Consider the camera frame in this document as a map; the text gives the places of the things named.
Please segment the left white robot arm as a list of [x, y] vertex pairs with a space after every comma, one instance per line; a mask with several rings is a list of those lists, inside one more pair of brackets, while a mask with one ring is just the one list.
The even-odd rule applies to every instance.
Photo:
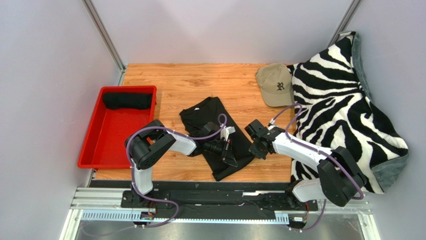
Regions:
[[193, 135], [186, 135], [153, 120], [124, 143], [132, 169], [133, 190], [140, 196], [153, 190], [153, 166], [168, 151], [189, 157], [209, 153], [219, 163], [238, 167], [230, 137], [235, 131], [233, 126], [208, 122]]

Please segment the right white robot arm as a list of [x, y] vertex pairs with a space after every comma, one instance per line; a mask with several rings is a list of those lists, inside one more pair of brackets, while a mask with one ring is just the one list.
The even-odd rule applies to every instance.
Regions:
[[344, 207], [350, 200], [364, 197], [362, 187], [367, 178], [352, 154], [345, 147], [322, 147], [301, 140], [276, 125], [264, 126], [255, 119], [245, 127], [253, 143], [249, 152], [256, 158], [266, 159], [268, 154], [291, 157], [314, 170], [315, 179], [299, 179], [285, 190], [291, 208], [313, 200], [328, 200]]

